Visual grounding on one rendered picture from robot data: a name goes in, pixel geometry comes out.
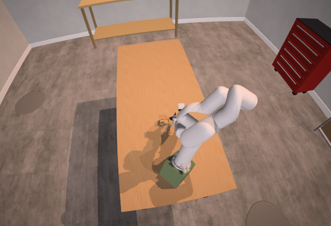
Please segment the wooden tray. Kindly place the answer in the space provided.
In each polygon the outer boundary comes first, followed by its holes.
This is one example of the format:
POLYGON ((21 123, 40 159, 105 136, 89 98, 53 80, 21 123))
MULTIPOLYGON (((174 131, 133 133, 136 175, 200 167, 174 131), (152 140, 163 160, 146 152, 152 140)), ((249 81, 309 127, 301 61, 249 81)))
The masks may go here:
MULTIPOLYGON (((160 123, 160 119, 159 119, 159 123, 160 123)), ((170 124, 169 118, 164 118, 164 123, 160 123, 160 125, 166 125, 166 124, 170 124)))

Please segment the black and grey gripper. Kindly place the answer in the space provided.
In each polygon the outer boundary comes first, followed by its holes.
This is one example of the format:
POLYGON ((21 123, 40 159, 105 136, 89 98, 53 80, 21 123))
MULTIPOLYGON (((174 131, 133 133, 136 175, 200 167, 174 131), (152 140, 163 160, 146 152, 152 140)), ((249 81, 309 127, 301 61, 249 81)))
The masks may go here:
POLYGON ((174 124, 177 120, 176 120, 176 113, 174 114, 174 116, 169 117, 170 120, 172 120, 172 123, 174 124))

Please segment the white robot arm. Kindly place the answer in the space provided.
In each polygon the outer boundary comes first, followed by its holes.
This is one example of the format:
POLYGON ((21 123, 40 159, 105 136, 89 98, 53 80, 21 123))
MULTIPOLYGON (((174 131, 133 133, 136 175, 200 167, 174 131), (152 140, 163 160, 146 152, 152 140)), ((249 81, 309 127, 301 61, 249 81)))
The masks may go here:
POLYGON ((238 118, 240 109, 252 110, 257 103, 256 95, 240 85, 233 85, 230 89, 219 86, 202 102, 194 102, 186 106, 184 103, 178 103, 179 112, 176 116, 177 121, 173 126, 182 146, 178 153, 172 157, 172 164, 177 169, 187 173, 191 166, 191 160, 202 143, 209 140, 225 126, 233 123, 238 118), (216 111, 222 105, 224 106, 216 111), (209 116, 198 121, 189 112, 198 112, 209 116))

